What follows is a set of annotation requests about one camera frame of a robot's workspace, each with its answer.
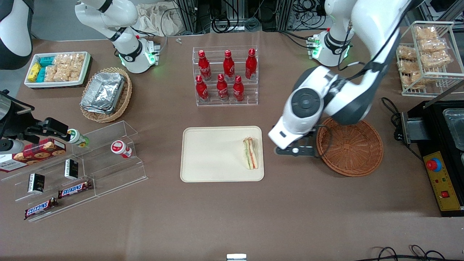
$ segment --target white cloth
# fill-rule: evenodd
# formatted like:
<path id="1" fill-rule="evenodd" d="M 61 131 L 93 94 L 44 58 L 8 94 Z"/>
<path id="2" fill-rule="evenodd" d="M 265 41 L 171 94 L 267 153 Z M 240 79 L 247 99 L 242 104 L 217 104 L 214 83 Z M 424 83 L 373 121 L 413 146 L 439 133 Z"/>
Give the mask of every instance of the white cloth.
<path id="1" fill-rule="evenodd" d="M 161 16 L 166 10 L 176 7 L 174 2 L 164 1 L 154 4 L 139 4 L 136 6 L 139 13 L 138 28 L 136 26 L 134 28 L 160 36 L 177 35 L 185 30 L 177 9 L 167 11 L 163 16 L 163 21 L 161 21 Z"/>

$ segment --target round wicker basket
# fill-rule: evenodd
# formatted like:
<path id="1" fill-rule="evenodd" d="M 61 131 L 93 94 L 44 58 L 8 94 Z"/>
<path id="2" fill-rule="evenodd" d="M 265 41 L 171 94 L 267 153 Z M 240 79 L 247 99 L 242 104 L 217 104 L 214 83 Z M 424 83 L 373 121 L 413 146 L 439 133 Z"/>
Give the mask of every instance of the round wicker basket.
<path id="1" fill-rule="evenodd" d="M 331 129 L 332 145 L 329 146 L 330 132 L 319 128 L 317 151 L 323 161 L 334 171 L 351 177 L 371 174 L 382 162 L 383 143 L 377 131 L 367 122 L 354 125 L 340 125 L 328 118 L 323 125 Z"/>
<path id="2" fill-rule="evenodd" d="M 102 114 L 102 113 L 94 113 L 94 112 L 85 111 L 84 109 L 81 108 L 82 113 L 87 119 L 100 122 L 100 123 L 106 123 L 106 122 L 111 122 L 111 121 L 116 120 L 126 110 L 127 105 L 129 104 L 130 95 L 132 94 L 132 83 L 130 81 L 129 75 L 123 69 L 111 67 L 111 68 L 103 69 L 100 72 L 109 72 L 109 73 L 116 72 L 116 73 L 123 75 L 126 78 L 126 81 L 124 82 L 124 89 L 122 90 L 121 95 L 119 97 L 119 101 L 116 105 L 115 112 L 111 114 Z M 92 82 L 95 75 L 92 76 L 92 78 L 87 82 L 87 85 L 85 86 L 82 97 L 84 97 L 85 93 L 87 92 L 90 82 Z"/>

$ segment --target teal package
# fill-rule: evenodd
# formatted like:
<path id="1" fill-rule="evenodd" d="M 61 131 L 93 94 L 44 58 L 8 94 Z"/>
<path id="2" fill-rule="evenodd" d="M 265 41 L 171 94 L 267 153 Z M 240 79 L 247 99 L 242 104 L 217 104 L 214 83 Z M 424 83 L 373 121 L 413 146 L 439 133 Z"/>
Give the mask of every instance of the teal package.
<path id="1" fill-rule="evenodd" d="M 39 60 L 39 64 L 42 67 L 46 67 L 46 66 L 52 65 L 54 59 L 55 59 L 54 56 L 42 57 Z"/>
<path id="2" fill-rule="evenodd" d="M 45 80 L 45 67 L 42 67 L 40 69 L 39 74 L 37 75 L 37 80 L 35 81 L 36 83 L 43 83 Z"/>

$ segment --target red emergency stop button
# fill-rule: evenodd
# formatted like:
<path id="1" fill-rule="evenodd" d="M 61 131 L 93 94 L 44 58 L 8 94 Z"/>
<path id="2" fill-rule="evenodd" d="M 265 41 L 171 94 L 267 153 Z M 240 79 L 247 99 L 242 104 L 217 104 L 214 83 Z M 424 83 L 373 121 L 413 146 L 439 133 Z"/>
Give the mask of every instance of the red emergency stop button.
<path id="1" fill-rule="evenodd" d="M 441 162 L 437 158 L 432 158 L 428 160 L 425 163 L 425 166 L 431 171 L 439 172 L 441 170 Z"/>

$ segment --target coca-cola bottle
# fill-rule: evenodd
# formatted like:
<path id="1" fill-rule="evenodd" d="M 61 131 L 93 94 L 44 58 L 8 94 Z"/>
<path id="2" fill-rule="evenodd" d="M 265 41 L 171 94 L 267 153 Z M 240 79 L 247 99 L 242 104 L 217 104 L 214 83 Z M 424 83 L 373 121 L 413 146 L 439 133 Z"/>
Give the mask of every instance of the coca-cola bottle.
<path id="1" fill-rule="evenodd" d="M 236 102 L 243 102 L 244 90 L 245 88 L 243 87 L 242 78 L 240 77 L 240 75 L 235 76 L 235 83 L 233 84 L 233 97 Z"/>
<path id="2" fill-rule="evenodd" d="M 224 74 L 226 75 L 226 81 L 233 81 L 235 76 L 235 63 L 232 60 L 232 53 L 230 50 L 224 52 Z"/>
<path id="3" fill-rule="evenodd" d="M 201 76 L 205 81 L 211 80 L 211 66 L 206 58 L 205 51 L 199 50 L 198 57 L 200 58 L 198 61 L 198 67 L 200 68 Z"/>
<path id="4" fill-rule="evenodd" d="M 197 89 L 198 97 L 200 98 L 200 102 L 203 102 L 203 103 L 209 102 L 208 89 L 207 89 L 205 82 L 203 82 L 203 78 L 201 77 L 201 75 L 197 75 L 195 80 L 197 82 L 196 89 Z"/>
<path id="5" fill-rule="evenodd" d="M 249 80 L 256 79 L 256 67 L 258 66 L 258 61 L 256 60 L 255 54 L 255 49 L 250 48 L 250 50 L 248 50 L 248 58 L 245 62 L 245 77 Z"/>
<path id="6" fill-rule="evenodd" d="M 224 74 L 220 73 L 218 75 L 218 88 L 219 100 L 226 102 L 229 100 L 229 93 L 227 92 L 227 82 L 224 81 Z"/>

